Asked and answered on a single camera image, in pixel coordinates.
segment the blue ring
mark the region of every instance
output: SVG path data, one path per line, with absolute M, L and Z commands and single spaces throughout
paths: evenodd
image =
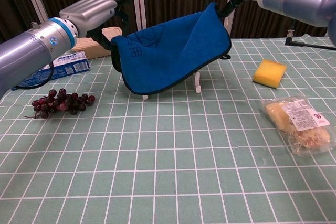
M 50 18 L 49 20 L 57 23 L 58 25 L 60 25 L 64 29 L 64 31 L 69 36 L 70 43 L 71 43 L 71 48 L 73 48 L 75 46 L 75 39 L 74 39 L 74 36 L 72 35 L 70 29 L 66 25 L 64 25 L 61 21 L 59 21 L 58 19 Z

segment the blue towel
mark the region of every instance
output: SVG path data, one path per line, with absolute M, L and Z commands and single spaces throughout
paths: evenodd
M 210 3 L 202 12 L 112 38 L 127 88 L 141 95 L 159 93 L 224 58 L 231 39 L 216 10 Z

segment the cardboard box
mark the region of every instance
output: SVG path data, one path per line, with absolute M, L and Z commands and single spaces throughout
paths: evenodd
M 121 35 L 122 30 L 119 27 L 107 27 L 103 29 L 103 34 L 110 41 L 113 37 Z M 91 38 L 77 39 L 77 43 L 72 48 L 72 51 L 85 52 L 85 55 L 89 60 L 94 58 L 111 56 L 111 51 L 105 50 L 101 45 L 93 41 Z
M 84 52 L 64 55 L 54 60 L 54 73 L 51 80 L 77 73 L 90 71 L 90 65 Z M 29 87 L 44 82 L 50 75 L 49 65 L 44 66 L 39 71 L 21 82 L 18 86 Z

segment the product label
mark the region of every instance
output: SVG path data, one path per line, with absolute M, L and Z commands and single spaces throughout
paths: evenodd
M 314 110 L 304 99 L 282 106 L 298 131 L 328 126 L 328 120 Z

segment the grapes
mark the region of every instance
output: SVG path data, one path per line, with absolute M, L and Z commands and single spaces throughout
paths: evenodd
M 48 93 L 49 97 L 55 97 L 57 95 L 57 91 L 55 89 L 51 89 Z
M 96 97 L 94 95 L 88 96 L 85 93 L 79 95 L 76 92 L 67 94 L 66 89 L 60 89 L 58 92 L 55 89 L 51 89 L 47 96 L 43 96 L 31 103 L 35 116 L 28 118 L 38 118 L 40 116 L 43 119 L 47 119 L 57 111 L 76 115 L 78 112 L 85 111 L 87 106 L 93 105 L 95 100 Z

